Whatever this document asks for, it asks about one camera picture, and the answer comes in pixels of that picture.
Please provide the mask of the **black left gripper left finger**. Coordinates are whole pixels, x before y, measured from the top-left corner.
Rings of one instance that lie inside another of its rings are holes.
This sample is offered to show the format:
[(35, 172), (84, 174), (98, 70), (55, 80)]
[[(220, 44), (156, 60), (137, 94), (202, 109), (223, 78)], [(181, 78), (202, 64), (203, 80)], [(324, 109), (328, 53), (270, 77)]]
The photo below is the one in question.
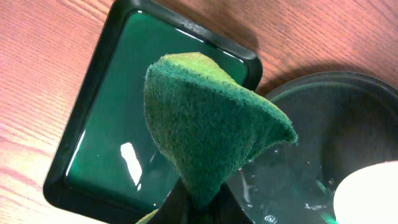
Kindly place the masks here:
[(181, 179), (169, 192), (161, 207), (147, 224), (187, 224), (190, 197)]

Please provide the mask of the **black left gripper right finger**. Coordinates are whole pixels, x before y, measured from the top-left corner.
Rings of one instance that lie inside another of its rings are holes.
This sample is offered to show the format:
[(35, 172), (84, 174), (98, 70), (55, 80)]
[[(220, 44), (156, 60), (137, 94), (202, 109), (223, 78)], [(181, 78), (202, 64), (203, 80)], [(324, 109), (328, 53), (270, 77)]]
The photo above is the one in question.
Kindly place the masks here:
[(221, 184), (213, 199), (213, 223), (252, 224), (226, 183)]

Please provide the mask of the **green scouring sponge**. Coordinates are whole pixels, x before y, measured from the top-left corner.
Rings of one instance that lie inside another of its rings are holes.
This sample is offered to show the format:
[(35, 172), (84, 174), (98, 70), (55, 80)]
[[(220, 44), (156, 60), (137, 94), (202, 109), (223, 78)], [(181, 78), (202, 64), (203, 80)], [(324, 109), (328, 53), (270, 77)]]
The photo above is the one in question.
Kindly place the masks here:
[(149, 66), (144, 115), (189, 194), (188, 223), (213, 223), (213, 199), (231, 174), (298, 139), (282, 110), (199, 52), (164, 55)]

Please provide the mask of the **white plate with green stain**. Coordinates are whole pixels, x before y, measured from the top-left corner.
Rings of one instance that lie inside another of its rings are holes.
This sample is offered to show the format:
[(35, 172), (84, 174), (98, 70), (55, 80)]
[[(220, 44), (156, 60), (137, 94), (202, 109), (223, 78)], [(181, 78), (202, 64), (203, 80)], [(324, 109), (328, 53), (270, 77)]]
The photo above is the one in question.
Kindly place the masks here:
[(326, 223), (397, 224), (397, 161), (368, 166), (345, 177), (333, 197)]

